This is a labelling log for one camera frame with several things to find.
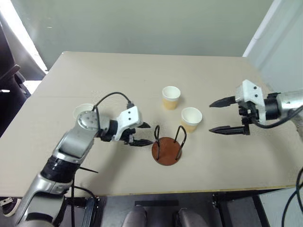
cup rim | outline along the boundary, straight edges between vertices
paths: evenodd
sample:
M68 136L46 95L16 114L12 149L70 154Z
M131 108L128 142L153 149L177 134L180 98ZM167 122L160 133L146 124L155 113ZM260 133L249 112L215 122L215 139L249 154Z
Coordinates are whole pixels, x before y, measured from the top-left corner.
M170 97L168 97L168 96L165 94L164 90L167 89L167 88L169 88L169 87L172 87L172 88L176 89L176 91L178 92L176 96L170 96ZM177 100L177 99L180 97L181 91L180 91L179 88L177 88L177 87L175 87L175 86L166 86L166 87L164 87L164 88L162 89L162 95L163 95L163 97L166 98L167 100L173 100L173 101L175 101L175 100Z
M199 115L200 115L200 116L199 116L199 120L198 120L198 121L195 121L195 122L189 122L188 120L186 120L185 117L184 117L184 111L187 110L187 109L192 109L192 110L195 110L197 113L199 113ZM186 108L184 108L184 109L181 111L181 117L182 117L182 120L185 121L186 123L196 125L196 124L199 124L199 123L202 121L203 115L202 115L201 111L198 110L198 109L195 108L195 107L186 107Z

floor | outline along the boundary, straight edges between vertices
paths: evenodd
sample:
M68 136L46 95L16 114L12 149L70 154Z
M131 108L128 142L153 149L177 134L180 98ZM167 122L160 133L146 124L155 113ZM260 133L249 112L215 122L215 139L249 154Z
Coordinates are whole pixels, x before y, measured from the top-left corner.
M222 227L218 209L212 205L211 193L178 193L178 194L155 194L155 195L129 195L108 196L104 209L101 227L121 227L127 213L139 201L166 201L172 206L144 206L147 211L147 227L170 227L172 214L180 208L186 207L200 214L209 227ZM231 213L234 227L261 227L258 214L255 211L251 198L230 201L228 209ZM84 209L75 209L76 227L82 226ZM12 227L11 218L0 214L0 226ZM60 227L71 226L70 207L67 207L64 220Z

white paper cup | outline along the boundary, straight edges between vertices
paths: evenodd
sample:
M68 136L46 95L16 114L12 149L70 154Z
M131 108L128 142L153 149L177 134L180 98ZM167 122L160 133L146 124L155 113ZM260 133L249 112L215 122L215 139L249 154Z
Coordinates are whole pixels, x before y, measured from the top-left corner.
M181 112L182 125L187 132L193 132L202 120L201 112L194 107L184 108Z
M84 111L90 111L93 109L93 104L90 103L85 103L77 106L74 111L72 112L72 115L74 116L75 119L78 118L78 115Z
M177 107L181 91L174 86L167 86L162 90L163 105L168 110L174 110Z

table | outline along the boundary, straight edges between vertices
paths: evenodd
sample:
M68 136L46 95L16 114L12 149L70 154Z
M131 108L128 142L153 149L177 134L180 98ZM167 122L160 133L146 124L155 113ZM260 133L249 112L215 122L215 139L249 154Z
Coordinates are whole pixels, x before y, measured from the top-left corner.
M203 119L188 135L182 157L173 166L156 163L151 146L135 148L95 139L82 166L99 173L78 170L76 185L96 195L294 185L303 165L303 143L292 122L268 130L252 125L250 136L208 131L216 126L241 125L237 105L209 105L234 95L244 79L262 87L264 95L269 92L257 70L242 57L63 52L0 139L0 195L23 196L60 138L74 126L75 107L95 103L112 91L124 92L152 126L150 130L138 129L138 139L154 140L157 124L160 137L174 137L184 107L198 108ZM161 90L168 85L181 90L180 103L173 111L161 104ZM112 96L99 109L115 117L125 104L122 97ZM76 190L75 195L83 194Z

